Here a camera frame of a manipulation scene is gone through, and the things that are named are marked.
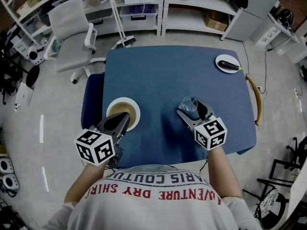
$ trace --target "white office chair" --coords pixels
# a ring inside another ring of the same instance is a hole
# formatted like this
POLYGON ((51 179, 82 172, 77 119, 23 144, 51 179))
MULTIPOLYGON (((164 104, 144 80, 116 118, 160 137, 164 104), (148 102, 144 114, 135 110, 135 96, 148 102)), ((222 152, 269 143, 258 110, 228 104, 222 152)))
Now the white office chair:
POLYGON ((95 40, 97 30, 92 23, 88 23, 82 0, 69 0, 49 12, 51 28, 54 33, 44 54, 46 60, 55 60, 57 72, 81 68, 74 72, 71 81, 77 82, 77 78, 85 70, 86 75, 91 75, 88 65, 93 62, 103 61, 105 57, 92 58, 92 52, 96 50, 95 40), (58 52, 54 52, 55 40, 61 41, 58 52))

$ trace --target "concrete floor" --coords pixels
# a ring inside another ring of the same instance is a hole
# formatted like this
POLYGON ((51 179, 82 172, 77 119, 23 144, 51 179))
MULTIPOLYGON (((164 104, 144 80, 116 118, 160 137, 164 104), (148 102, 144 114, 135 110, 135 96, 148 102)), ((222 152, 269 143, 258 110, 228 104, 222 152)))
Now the concrete floor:
MULTIPOLYGON (((220 41, 212 34, 168 32, 165 37, 157 37, 153 32, 135 33, 137 42, 133 46, 185 45, 230 49, 237 53, 244 73, 248 72, 248 62, 242 42, 220 41)), ((97 40, 97 56, 106 52, 118 40, 118 35, 106 36, 97 40)), ((257 85, 264 87, 265 65, 264 49, 256 48, 251 41, 245 42, 249 59, 249 73, 257 85)), ((103 70, 102 65, 92 67, 92 72, 103 70)), ((25 222, 38 229, 63 202, 63 198, 83 169, 75 150, 73 139, 81 131, 80 116, 83 103, 86 77, 76 85, 70 82, 72 72, 56 73, 52 62, 40 66, 40 75, 34 86, 29 107, 14 111, 14 97, 9 97, 7 105, 0 104, 0 126, 3 127, 2 141, 6 144, 16 175, 21 184, 18 195, 9 198, 1 195, 19 212, 25 222), (40 116, 44 115, 44 143, 39 143, 40 116), (45 168, 49 192, 46 191, 42 167, 45 168)), ((299 98, 306 112, 306 87, 301 83, 298 67, 291 64, 286 56, 278 56, 275 51, 267 52, 267 95, 264 103, 264 116, 257 128, 257 145, 249 152, 239 156, 228 155, 242 188, 260 194, 262 186, 257 178, 267 178, 273 159, 289 159, 285 146, 290 139, 302 139, 307 131, 299 98), (303 95, 296 98, 296 88, 303 95)), ((254 93, 249 87, 254 114, 257 105, 254 93)), ((180 164, 199 172, 204 161, 180 164)), ((207 167, 201 172, 208 178, 207 167)), ((286 177, 280 167, 276 174, 286 177)), ((244 195, 248 205, 253 208, 256 201, 244 195)))

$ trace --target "white plate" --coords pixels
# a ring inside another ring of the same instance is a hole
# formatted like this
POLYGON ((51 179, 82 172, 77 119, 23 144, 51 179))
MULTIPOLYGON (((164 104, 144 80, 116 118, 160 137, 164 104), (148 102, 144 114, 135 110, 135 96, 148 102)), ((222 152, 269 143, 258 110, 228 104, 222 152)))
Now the white plate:
POLYGON ((114 101, 112 101, 111 104, 108 106, 108 108, 106 110, 106 116, 107 117, 110 116, 109 114, 110 114, 110 110, 111 110, 112 106, 114 106, 115 104, 117 104, 119 102, 129 103, 130 105, 132 105, 132 107, 135 110, 135 113, 136 113, 135 122, 134 122, 134 124, 130 128, 127 129, 127 131, 130 131, 130 130, 134 129, 137 126, 137 124, 139 123, 139 121, 140 121, 140 117, 141 117, 140 108, 139 108, 138 104, 134 100, 132 100, 130 98, 127 98, 127 97, 120 97, 120 98, 117 98, 114 101))
POLYGON ((230 55, 219 55, 217 58, 215 58, 215 64, 221 71, 226 72, 226 73, 236 73, 236 72, 239 71, 239 70, 233 70, 233 69, 227 69, 227 68, 220 67, 218 62, 221 61, 221 60, 228 61, 228 62, 240 67, 240 63, 238 62, 238 60, 236 58, 234 58, 230 55))

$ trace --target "white cube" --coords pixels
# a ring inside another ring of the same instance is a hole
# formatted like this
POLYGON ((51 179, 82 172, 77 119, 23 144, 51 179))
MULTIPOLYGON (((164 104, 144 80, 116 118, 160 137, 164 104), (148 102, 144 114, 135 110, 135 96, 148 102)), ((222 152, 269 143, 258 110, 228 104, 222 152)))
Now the white cube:
POLYGON ((84 129, 74 143, 80 158, 94 165, 100 165, 115 155, 112 137, 89 129, 84 129))
POLYGON ((226 141, 227 129, 221 118, 210 120, 194 129, 194 138, 207 151, 221 146, 226 141))

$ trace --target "blue table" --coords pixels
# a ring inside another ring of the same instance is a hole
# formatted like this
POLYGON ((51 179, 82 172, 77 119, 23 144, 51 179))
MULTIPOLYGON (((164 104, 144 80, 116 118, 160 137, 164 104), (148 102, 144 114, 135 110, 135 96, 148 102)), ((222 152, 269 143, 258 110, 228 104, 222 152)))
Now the blue table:
POLYGON ((228 129, 227 154, 256 145, 256 129, 243 71, 227 74, 214 64, 230 50, 190 46, 150 46, 110 50, 107 55, 103 117, 116 98, 129 97, 141 110, 139 124, 121 140, 119 167, 203 160, 199 147, 179 119, 176 107, 185 96, 211 105, 228 129))

